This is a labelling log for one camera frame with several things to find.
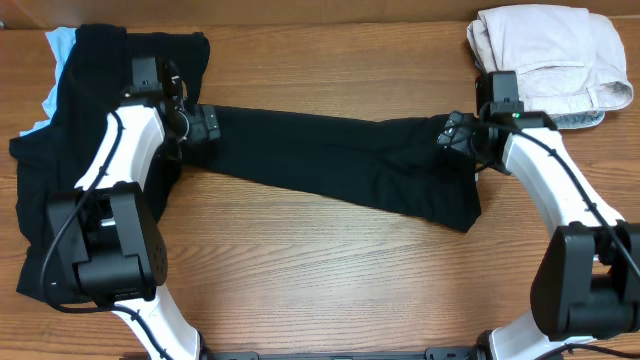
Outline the black t-shirt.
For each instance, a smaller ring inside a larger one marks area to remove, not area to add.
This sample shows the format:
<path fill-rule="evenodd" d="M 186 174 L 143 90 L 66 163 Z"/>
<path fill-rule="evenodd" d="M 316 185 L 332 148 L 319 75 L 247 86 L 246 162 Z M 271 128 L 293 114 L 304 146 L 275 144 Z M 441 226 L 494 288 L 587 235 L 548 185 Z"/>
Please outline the black t-shirt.
<path fill-rule="evenodd" d="M 475 163 L 436 139 L 447 116 L 381 122 L 218 106 L 220 138 L 186 164 L 468 231 L 481 214 Z"/>

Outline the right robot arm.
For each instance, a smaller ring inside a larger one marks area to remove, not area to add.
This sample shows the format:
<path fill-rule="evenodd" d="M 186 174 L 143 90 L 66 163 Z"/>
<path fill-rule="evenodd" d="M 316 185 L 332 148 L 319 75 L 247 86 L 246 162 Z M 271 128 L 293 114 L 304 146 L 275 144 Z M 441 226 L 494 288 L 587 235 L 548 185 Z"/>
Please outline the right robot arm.
<path fill-rule="evenodd" d="M 471 347 L 427 349 L 428 359 L 560 359 L 585 349 L 632 359 L 599 341 L 639 329 L 639 227 L 593 189 L 544 112 L 528 112 L 517 76 L 476 79 L 476 114 L 454 111 L 440 146 L 515 176 L 542 216 L 550 242 L 530 291 L 529 310 L 483 332 Z"/>

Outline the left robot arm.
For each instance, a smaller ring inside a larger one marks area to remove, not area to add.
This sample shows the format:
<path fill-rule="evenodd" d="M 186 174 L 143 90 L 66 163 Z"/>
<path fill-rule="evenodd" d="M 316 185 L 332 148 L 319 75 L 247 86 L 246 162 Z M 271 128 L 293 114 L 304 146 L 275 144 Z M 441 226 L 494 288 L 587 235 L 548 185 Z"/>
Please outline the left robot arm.
<path fill-rule="evenodd" d="M 220 127 L 212 106 L 185 106 L 174 64 L 135 58 L 131 75 L 88 170 L 47 205 L 54 239 L 40 292 L 62 313 L 116 314 L 151 359 L 210 359 L 167 288 L 167 250 L 143 191 L 154 161 L 180 162 L 182 145 L 215 141 Z"/>

